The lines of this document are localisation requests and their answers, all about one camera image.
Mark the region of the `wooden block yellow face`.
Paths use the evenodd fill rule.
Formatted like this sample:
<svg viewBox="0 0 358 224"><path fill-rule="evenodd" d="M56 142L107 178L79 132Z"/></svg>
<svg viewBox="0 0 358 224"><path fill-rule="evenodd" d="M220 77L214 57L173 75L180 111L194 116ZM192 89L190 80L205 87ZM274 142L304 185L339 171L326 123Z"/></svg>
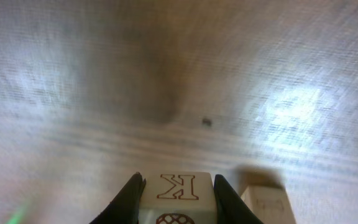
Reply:
<svg viewBox="0 0 358 224"><path fill-rule="evenodd" d="M285 189L249 185L241 199L264 224L296 224Z"/></svg>

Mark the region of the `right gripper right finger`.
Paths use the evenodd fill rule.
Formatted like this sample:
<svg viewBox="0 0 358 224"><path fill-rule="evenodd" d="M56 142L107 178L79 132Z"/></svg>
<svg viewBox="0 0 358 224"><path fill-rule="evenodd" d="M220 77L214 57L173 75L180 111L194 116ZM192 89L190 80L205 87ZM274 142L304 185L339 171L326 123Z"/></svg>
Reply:
<svg viewBox="0 0 358 224"><path fill-rule="evenodd" d="M214 196L217 224L263 224L221 174L214 178Z"/></svg>

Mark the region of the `wooden block pineapple yellow O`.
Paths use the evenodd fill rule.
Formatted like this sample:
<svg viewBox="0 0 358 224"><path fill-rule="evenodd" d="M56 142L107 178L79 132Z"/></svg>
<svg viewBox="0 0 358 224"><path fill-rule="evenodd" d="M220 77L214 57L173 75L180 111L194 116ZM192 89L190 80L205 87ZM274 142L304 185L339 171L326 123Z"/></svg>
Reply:
<svg viewBox="0 0 358 224"><path fill-rule="evenodd" d="M145 179L138 223L217 223L211 174L158 171Z"/></svg>

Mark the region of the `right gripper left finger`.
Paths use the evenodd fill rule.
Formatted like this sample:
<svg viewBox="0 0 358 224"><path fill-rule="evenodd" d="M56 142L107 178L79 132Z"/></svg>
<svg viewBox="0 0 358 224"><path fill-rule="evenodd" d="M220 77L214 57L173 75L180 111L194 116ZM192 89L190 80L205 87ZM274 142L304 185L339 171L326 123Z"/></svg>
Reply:
<svg viewBox="0 0 358 224"><path fill-rule="evenodd" d="M140 198L146 180L136 172L90 224L138 224Z"/></svg>

